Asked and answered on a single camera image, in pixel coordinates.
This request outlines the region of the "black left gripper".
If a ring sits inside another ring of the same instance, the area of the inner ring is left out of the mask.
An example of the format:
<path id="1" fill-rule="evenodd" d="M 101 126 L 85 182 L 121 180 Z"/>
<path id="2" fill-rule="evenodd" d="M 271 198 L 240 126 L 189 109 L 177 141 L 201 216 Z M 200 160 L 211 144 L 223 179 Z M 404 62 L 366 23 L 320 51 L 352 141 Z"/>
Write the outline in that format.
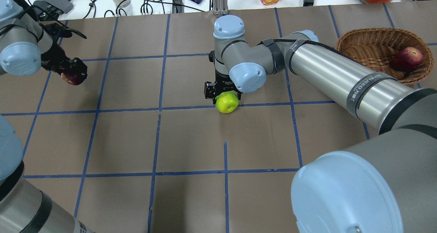
<path id="1" fill-rule="evenodd" d="M 41 66 L 47 71 L 53 71 L 61 76 L 61 73 L 82 74 L 87 79 L 86 64 L 79 58 L 70 59 L 64 49 L 54 43 L 50 49 L 41 54 Z"/>

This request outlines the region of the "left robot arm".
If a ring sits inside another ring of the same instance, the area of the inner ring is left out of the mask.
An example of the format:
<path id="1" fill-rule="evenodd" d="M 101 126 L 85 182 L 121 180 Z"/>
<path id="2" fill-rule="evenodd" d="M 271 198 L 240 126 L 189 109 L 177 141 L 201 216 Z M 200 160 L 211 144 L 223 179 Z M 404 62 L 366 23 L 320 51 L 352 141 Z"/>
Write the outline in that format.
<path id="1" fill-rule="evenodd" d="M 81 32 L 62 23 L 43 25 L 14 0 L 1 0 L 1 74 L 28 76 L 44 68 L 70 85 L 87 78 L 87 66 L 70 59 L 57 40 Z M 24 148 L 10 122 L 1 117 L 1 232 L 91 233 L 92 230 L 24 178 Z"/>

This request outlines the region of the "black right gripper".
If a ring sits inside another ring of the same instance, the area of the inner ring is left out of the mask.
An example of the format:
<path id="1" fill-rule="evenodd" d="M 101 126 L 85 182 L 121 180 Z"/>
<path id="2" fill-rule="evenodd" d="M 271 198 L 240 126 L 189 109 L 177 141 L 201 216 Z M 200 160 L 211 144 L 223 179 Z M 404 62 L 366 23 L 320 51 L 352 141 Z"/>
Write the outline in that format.
<path id="1" fill-rule="evenodd" d="M 213 101 L 216 101 L 217 97 L 223 92 L 234 92 L 236 93 L 237 99 L 241 100 L 242 92 L 237 89 L 229 75 L 220 73 L 215 69 L 214 76 L 214 82 L 206 81 L 204 83 L 205 99 L 212 99 Z"/>

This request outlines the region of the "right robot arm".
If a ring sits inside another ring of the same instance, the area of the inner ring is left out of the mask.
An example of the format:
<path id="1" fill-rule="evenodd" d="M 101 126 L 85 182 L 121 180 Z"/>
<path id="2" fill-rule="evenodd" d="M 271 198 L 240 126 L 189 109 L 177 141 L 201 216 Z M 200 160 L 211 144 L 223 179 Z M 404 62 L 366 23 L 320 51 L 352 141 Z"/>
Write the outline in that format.
<path id="1" fill-rule="evenodd" d="M 303 30 L 248 45 L 243 20 L 214 21 L 205 97 L 260 89 L 284 70 L 332 104 L 297 105 L 302 152 L 290 198 L 299 233 L 436 232 L 436 89 L 412 88 Z"/>

